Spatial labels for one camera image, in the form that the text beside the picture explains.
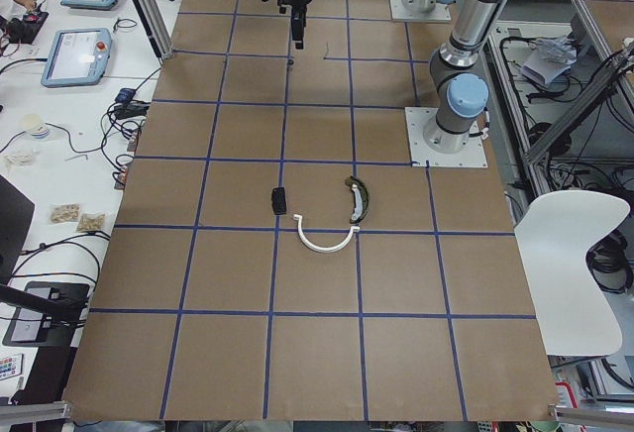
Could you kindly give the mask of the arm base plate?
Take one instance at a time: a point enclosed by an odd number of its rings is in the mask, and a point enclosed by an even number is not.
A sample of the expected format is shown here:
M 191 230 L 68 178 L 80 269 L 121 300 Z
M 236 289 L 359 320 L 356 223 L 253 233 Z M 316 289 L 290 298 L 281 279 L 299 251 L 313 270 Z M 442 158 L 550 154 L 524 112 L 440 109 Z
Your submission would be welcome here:
M 389 0 L 391 19 L 401 22 L 451 22 L 450 8 L 437 0 Z
M 488 168 L 477 120 L 470 131 L 450 134 L 437 125 L 437 109 L 406 107 L 411 164 L 414 167 Z

